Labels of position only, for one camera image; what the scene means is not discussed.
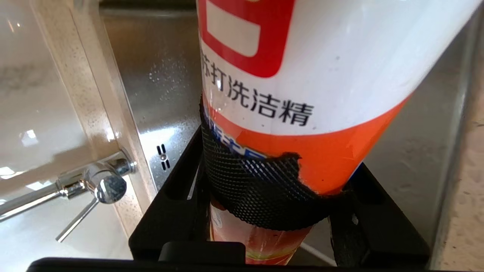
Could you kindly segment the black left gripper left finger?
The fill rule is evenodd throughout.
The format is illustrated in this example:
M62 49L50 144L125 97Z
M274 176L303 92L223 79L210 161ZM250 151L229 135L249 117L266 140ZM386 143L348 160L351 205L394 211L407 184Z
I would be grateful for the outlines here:
M172 241L205 241L209 192L199 127L129 238L135 261L157 261Z

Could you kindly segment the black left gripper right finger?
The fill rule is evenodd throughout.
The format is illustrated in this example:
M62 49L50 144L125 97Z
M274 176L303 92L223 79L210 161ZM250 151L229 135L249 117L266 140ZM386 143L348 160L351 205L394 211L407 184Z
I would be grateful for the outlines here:
M430 249L365 164L359 165L329 215L337 267L424 269Z

